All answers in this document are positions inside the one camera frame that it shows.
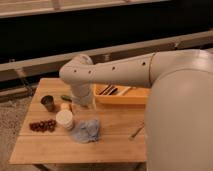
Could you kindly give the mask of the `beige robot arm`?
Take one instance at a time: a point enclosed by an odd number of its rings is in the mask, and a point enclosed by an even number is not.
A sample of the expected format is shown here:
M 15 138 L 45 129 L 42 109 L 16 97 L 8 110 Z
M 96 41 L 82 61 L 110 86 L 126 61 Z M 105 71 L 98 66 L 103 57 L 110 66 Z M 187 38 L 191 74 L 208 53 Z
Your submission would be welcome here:
M 213 171 L 212 53 L 164 51 L 99 64 L 78 55 L 59 75 L 82 105 L 92 83 L 148 88 L 147 170 Z

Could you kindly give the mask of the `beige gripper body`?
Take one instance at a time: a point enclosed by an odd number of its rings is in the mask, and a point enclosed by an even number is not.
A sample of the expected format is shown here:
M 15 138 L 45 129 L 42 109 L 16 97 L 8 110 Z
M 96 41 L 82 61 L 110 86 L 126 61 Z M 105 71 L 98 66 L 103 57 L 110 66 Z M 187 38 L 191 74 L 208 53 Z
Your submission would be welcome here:
M 90 84 L 72 84 L 71 99 L 75 104 L 89 106 L 93 101 L 92 87 Z

